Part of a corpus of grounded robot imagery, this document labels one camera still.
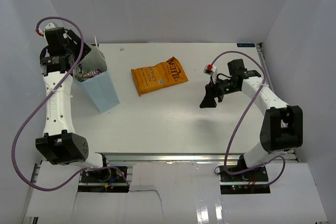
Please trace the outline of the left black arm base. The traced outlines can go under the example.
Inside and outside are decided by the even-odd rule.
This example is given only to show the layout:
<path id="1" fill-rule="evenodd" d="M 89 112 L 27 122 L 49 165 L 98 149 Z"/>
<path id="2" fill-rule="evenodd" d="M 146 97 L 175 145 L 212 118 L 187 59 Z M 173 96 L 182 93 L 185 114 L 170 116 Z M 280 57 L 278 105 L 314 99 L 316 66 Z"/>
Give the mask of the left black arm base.
<path id="1" fill-rule="evenodd" d="M 131 184 L 132 167 L 118 166 L 118 169 L 82 172 L 79 179 L 78 192 L 127 193 L 129 186 L 122 176 Z"/>

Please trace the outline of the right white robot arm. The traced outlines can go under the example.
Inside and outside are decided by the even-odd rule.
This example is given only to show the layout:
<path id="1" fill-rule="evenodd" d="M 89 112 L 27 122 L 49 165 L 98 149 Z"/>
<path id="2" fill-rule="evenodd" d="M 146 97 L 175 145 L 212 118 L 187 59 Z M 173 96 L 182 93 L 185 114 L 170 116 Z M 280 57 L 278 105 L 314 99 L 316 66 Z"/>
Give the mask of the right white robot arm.
<path id="1" fill-rule="evenodd" d="M 266 86 L 261 74 L 248 70 L 242 59 L 228 63 L 229 78 L 221 79 L 214 65 L 206 65 L 204 73 L 210 75 L 205 86 L 205 97 L 199 107 L 215 108 L 227 94 L 243 92 L 264 116 L 259 142 L 239 157 L 237 165 L 227 173 L 235 174 L 247 182 L 256 175 L 256 168 L 266 165 L 282 151 L 301 147 L 303 144 L 303 111 L 298 105 L 289 105 Z"/>

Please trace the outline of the light blue paper bag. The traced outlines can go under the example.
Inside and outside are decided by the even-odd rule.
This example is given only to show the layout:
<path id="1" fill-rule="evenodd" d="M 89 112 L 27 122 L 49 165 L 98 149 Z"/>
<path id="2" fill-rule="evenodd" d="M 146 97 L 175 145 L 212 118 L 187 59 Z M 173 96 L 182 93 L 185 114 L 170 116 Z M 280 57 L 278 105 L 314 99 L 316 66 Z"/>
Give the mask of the light blue paper bag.
<path id="1" fill-rule="evenodd" d="M 98 110 L 103 113 L 120 103 L 108 72 L 107 62 L 100 50 L 92 45 L 91 52 L 75 67 L 74 82 L 88 95 Z M 96 77 L 83 78 L 85 72 L 99 69 L 102 73 Z"/>

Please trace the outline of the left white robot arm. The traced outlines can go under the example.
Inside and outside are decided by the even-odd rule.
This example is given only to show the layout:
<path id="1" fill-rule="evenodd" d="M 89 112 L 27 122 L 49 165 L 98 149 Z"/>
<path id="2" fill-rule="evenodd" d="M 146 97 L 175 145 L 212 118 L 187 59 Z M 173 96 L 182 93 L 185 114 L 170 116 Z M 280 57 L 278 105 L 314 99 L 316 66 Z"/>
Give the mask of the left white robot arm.
<path id="1" fill-rule="evenodd" d="M 93 168 L 93 176 L 101 182 L 110 178 L 111 168 L 101 154 L 91 152 L 87 140 L 75 133 L 71 116 L 71 86 L 68 73 L 79 58 L 80 38 L 64 27 L 49 23 L 43 37 L 48 45 L 40 55 L 41 73 L 50 96 L 46 102 L 43 136 L 35 140 L 36 148 L 53 165 L 75 165 Z"/>

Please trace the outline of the brown purple M&M's packet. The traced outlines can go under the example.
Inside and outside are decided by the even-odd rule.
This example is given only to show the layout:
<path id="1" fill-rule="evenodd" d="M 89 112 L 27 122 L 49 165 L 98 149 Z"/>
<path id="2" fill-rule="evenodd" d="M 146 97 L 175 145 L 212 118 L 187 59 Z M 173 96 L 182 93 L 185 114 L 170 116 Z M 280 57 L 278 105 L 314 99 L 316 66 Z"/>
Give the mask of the brown purple M&M's packet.
<path id="1" fill-rule="evenodd" d="M 93 77 L 96 77 L 97 75 L 101 74 L 102 72 L 97 69 L 97 70 L 93 70 L 93 71 L 89 71 L 89 72 L 85 72 L 82 74 L 82 77 L 83 78 L 87 78 L 87 79 L 90 79 L 90 78 L 93 78 Z"/>

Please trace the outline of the orange Kettle chips bag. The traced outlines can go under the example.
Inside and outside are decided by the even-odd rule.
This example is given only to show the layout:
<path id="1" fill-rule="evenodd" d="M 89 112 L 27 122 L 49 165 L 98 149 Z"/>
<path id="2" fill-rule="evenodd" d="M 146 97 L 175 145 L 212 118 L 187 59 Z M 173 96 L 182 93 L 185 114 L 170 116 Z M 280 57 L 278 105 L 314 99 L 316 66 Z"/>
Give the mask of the orange Kettle chips bag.
<path id="1" fill-rule="evenodd" d="M 131 74 L 139 96 L 188 82 L 182 65 L 175 57 L 155 66 L 131 69 Z"/>

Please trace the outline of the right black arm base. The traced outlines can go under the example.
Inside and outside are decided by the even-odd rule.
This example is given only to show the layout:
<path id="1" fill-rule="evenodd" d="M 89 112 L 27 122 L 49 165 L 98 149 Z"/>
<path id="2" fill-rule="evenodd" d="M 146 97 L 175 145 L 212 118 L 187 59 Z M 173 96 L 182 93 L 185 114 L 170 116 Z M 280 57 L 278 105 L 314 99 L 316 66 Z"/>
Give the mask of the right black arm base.
<path id="1" fill-rule="evenodd" d="M 239 175 L 230 175 L 223 166 L 217 166 L 214 173 L 219 176 L 222 195 L 269 194 L 268 174 L 265 167 Z"/>

